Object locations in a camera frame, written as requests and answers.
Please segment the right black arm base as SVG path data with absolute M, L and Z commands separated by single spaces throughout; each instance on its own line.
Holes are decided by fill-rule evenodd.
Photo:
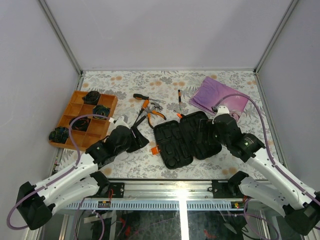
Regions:
M 244 194 L 239 188 L 242 179 L 243 177 L 234 175 L 228 180 L 212 180 L 213 197 L 215 199 L 242 199 Z

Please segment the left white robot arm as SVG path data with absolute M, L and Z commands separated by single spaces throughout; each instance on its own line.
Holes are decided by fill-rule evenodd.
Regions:
M 27 228 L 45 225 L 60 209 L 83 198 L 105 197 L 110 182 L 100 168 L 123 152 L 132 153 L 149 143 L 136 127 L 117 126 L 109 136 L 86 149 L 76 161 L 34 185 L 26 182 L 17 195 L 17 210 Z

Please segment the black plastic tool case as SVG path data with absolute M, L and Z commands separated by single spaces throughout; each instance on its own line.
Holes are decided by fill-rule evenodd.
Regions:
M 160 154 L 169 170 L 185 167 L 194 159 L 205 160 L 222 150 L 218 142 L 197 142 L 201 120 L 209 118 L 203 111 L 183 115 L 180 121 L 170 120 L 154 127 L 156 146 L 151 149 L 153 155 Z

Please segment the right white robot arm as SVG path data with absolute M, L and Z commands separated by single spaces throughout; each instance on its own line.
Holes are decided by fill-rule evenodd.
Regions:
M 270 184 L 256 181 L 243 171 L 228 180 L 233 197 L 252 197 L 278 212 L 298 234 L 306 236 L 320 221 L 320 194 L 295 177 L 268 153 L 255 135 L 244 133 L 229 114 L 201 119 L 197 141 L 225 146 L 234 157 L 259 171 Z

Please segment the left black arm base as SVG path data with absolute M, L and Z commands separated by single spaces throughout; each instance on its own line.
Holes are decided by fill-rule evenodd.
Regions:
M 111 182 L 96 194 L 99 198 L 122 199 L 125 193 L 124 182 Z

